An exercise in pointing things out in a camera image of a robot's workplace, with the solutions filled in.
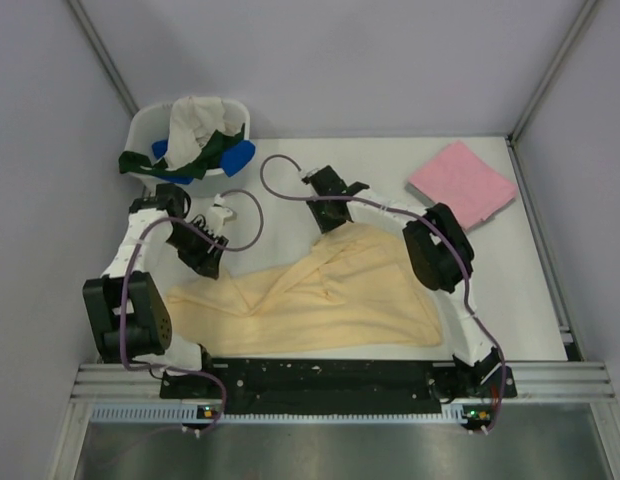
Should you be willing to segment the blue t shirt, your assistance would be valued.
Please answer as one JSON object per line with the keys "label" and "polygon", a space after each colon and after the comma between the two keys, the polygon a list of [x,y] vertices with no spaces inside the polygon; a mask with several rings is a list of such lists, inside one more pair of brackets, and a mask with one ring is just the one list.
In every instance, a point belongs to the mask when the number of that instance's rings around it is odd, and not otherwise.
{"label": "blue t shirt", "polygon": [[233,177],[252,160],[256,152],[256,146],[249,140],[214,134],[192,162],[170,170],[167,166],[167,145],[166,141],[153,144],[153,152],[164,153],[164,156],[154,164],[151,175],[182,185],[216,175]]}

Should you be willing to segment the white laundry basket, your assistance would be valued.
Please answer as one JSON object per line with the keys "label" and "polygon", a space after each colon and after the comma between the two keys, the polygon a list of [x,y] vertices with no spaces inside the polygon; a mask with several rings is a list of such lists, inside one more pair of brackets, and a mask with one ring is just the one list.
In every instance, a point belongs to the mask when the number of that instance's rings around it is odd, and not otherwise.
{"label": "white laundry basket", "polygon": [[[248,109],[238,100],[221,98],[227,109],[227,116],[231,120],[243,122],[244,138],[250,140],[250,114]],[[158,103],[142,108],[132,119],[124,151],[138,152],[150,158],[155,163],[164,153],[155,154],[153,144],[166,141],[169,137],[169,119],[173,103]],[[227,178],[219,175],[206,177],[203,180],[195,180],[189,185],[180,185],[190,195],[195,197],[212,197],[218,193],[232,188],[245,185],[244,168],[235,176]],[[127,173],[139,180],[151,191],[161,183],[172,183],[149,175]]]}

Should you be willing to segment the folded pink t shirt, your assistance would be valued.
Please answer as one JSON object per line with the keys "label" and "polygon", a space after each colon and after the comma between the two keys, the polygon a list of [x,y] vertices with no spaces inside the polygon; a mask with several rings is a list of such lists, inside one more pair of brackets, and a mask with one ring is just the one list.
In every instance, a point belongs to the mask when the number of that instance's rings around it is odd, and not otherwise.
{"label": "folded pink t shirt", "polygon": [[517,187],[487,165],[465,143],[443,148],[408,179],[430,201],[447,205],[461,227],[472,230],[516,197]]}

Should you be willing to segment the right aluminium table edge rail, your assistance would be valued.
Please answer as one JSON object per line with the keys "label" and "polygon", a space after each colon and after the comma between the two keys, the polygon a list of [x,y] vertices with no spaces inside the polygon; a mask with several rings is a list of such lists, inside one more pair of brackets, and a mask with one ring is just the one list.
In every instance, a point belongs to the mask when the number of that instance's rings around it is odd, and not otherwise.
{"label": "right aluminium table edge rail", "polygon": [[506,136],[505,143],[528,217],[528,223],[531,228],[546,286],[557,318],[564,350],[570,362],[583,361],[584,356],[579,345],[578,329],[572,324],[567,298],[564,294],[559,274],[554,264],[553,254],[545,235],[540,210],[533,198],[532,190],[528,185],[523,163],[519,158],[514,141],[510,136]]}

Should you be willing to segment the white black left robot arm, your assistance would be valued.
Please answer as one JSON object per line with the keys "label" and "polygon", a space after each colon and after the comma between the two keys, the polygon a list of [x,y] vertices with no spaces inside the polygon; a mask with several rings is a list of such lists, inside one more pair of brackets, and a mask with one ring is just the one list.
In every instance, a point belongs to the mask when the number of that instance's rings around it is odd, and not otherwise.
{"label": "white black left robot arm", "polygon": [[164,247],[196,274],[219,276],[228,239],[222,235],[234,212],[216,196],[206,213],[186,219],[191,198],[181,187],[159,185],[155,194],[134,200],[128,227],[113,261],[82,289],[96,349],[105,363],[175,367],[195,396],[216,387],[217,374],[206,366],[207,352],[173,330],[164,299],[152,276]]}

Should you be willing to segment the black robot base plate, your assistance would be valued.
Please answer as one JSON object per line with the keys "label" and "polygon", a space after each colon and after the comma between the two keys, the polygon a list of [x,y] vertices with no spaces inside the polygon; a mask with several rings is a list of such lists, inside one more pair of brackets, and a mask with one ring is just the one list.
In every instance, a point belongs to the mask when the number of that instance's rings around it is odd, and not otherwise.
{"label": "black robot base plate", "polygon": [[[456,373],[450,361],[214,358],[211,379],[164,374],[160,397],[225,400],[227,413],[435,413],[458,399],[495,401],[492,395],[447,400],[437,380]],[[517,395],[511,368],[504,399]]]}

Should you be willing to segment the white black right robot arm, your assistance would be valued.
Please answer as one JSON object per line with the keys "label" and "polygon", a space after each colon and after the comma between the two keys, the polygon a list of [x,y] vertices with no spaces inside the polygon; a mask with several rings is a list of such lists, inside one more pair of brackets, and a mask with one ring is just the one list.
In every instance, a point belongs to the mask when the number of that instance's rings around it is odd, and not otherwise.
{"label": "white black right robot arm", "polygon": [[364,183],[351,185],[326,166],[302,176],[314,201],[309,206],[320,230],[327,233],[347,223],[364,223],[399,237],[416,279],[434,293],[445,325],[445,338],[455,363],[453,379],[437,380],[439,394],[504,396],[507,373],[503,355],[491,334],[476,321],[471,292],[474,250],[452,210],[385,198]]}

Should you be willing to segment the dark green t shirt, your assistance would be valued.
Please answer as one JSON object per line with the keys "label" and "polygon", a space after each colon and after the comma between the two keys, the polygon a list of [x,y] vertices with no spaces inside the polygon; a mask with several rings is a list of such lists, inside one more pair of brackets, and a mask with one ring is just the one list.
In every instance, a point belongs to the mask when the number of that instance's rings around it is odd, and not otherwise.
{"label": "dark green t shirt", "polygon": [[155,163],[141,153],[124,151],[119,156],[118,168],[121,174],[149,175],[164,181],[189,185],[217,169],[225,176],[233,177],[247,166],[255,153],[255,145],[244,138],[243,130],[234,136],[215,131],[211,139],[197,151],[194,159],[184,166],[169,166],[167,151]]}

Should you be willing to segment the cream yellow t shirt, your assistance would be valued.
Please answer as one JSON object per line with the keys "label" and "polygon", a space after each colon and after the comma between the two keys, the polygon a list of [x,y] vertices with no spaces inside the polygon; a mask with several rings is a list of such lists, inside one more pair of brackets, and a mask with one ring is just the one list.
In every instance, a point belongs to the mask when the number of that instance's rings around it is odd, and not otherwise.
{"label": "cream yellow t shirt", "polygon": [[443,340],[403,241],[362,223],[322,236],[294,264],[175,286],[166,306],[177,334],[220,356]]}

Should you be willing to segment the white crumpled t shirt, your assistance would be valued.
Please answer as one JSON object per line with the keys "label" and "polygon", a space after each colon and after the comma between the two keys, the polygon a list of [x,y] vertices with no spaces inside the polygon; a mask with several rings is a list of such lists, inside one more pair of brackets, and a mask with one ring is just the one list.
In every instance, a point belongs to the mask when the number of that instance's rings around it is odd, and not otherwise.
{"label": "white crumpled t shirt", "polygon": [[164,159],[169,170],[196,160],[215,133],[234,136],[243,122],[231,120],[220,97],[187,96],[175,101],[169,119],[169,137]]}

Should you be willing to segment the right aluminium corner post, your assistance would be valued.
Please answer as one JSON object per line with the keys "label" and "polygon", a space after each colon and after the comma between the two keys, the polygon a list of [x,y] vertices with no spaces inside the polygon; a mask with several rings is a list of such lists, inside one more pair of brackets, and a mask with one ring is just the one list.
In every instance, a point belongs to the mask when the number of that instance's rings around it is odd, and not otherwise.
{"label": "right aluminium corner post", "polygon": [[570,57],[574,54],[579,43],[596,18],[602,4],[603,1],[601,0],[586,0],[581,2],[574,20],[569,25],[569,28],[563,36],[547,68],[544,70],[531,97],[507,136],[508,143],[512,148],[523,139],[536,115],[544,105],[548,95],[551,93],[554,85],[559,80]]}

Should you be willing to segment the left aluminium corner post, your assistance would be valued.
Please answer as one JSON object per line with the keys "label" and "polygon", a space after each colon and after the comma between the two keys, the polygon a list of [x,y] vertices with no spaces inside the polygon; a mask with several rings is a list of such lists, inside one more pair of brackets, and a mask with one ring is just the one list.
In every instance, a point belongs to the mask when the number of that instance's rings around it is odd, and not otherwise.
{"label": "left aluminium corner post", "polygon": [[139,111],[139,106],[83,2],[80,0],[65,0],[64,4],[95,55],[98,65],[103,70],[121,106],[129,118],[132,119]]}

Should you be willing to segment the aluminium corner post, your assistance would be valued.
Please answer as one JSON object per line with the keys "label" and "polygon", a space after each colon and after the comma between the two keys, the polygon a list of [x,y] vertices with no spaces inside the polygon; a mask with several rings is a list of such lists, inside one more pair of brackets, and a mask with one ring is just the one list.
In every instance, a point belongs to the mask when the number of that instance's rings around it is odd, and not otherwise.
{"label": "aluminium corner post", "polygon": [[129,118],[132,119],[139,111],[139,106],[83,2],[80,0],[65,0],[64,4],[95,55],[98,65],[103,70],[121,106]]}
{"label": "aluminium corner post", "polygon": [[563,36],[547,68],[544,70],[531,97],[507,136],[508,143],[512,148],[523,139],[536,115],[544,105],[548,95],[551,93],[554,85],[559,80],[570,57],[574,54],[579,43],[596,18],[602,4],[603,1],[601,0],[586,0],[581,2],[574,20],[569,25],[569,28]]}

